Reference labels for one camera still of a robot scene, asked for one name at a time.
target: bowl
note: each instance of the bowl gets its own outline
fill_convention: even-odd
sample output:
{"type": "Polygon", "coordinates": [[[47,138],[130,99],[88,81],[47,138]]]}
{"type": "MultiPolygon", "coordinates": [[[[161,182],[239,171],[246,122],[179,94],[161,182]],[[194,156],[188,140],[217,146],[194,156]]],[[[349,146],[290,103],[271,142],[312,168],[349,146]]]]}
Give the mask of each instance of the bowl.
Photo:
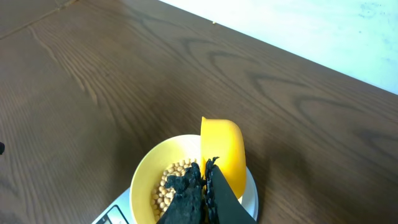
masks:
{"type": "Polygon", "coordinates": [[[137,224],[155,223],[150,192],[162,178],[166,167],[181,159],[200,158],[200,136],[187,134],[164,140],[139,163],[130,186],[130,208],[137,224]]]}

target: wooden table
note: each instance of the wooden table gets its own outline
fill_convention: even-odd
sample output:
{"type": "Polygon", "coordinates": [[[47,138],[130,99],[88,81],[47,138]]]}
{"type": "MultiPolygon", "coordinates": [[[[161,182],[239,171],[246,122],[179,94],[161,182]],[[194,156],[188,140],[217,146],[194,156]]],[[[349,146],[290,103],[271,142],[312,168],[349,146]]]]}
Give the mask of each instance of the wooden table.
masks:
{"type": "Polygon", "coordinates": [[[156,0],[81,0],[0,40],[0,223],[91,223],[201,116],[241,128],[259,223],[398,222],[396,95],[156,0]]]}

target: white wall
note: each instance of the white wall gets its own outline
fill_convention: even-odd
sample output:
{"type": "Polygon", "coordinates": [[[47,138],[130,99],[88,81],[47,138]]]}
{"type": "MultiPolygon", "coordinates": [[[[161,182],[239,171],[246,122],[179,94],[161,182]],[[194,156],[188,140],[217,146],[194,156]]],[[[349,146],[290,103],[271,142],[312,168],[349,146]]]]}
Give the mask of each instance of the white wall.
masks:
{"type": "Polygon", "coordinates": [[[162,0],[398,94],[398,0],[162,0]]]}

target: wood grain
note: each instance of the wood grain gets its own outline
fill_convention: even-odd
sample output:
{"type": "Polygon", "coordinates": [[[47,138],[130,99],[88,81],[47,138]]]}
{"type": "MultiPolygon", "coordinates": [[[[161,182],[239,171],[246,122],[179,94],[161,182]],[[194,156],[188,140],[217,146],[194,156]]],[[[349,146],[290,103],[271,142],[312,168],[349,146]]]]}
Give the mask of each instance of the wood grain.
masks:
{"type": "Polygon", "coordinates": [[[155,0],[80,1],[0,49],[0,222],[90,223],[201,116],[241,128],[259,223],[398,221],[393,94],[155,0]]]}

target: white scale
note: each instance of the white scale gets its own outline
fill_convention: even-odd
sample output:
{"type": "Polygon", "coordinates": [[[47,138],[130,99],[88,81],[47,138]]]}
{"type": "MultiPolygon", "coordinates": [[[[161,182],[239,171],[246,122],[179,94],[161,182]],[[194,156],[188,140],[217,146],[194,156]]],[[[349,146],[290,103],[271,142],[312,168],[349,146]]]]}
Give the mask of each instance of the white scale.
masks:
{"type": "MultiPolygon", "coordinates": [[[[246,189],[242,196],[242,206],[257,220],[259,211],[257,188],[249,169],[246,168],[246,171],[246,189]]],[[[92,224],[137,224],[130,209],[130,188],[112,202],[92,224]]]]}

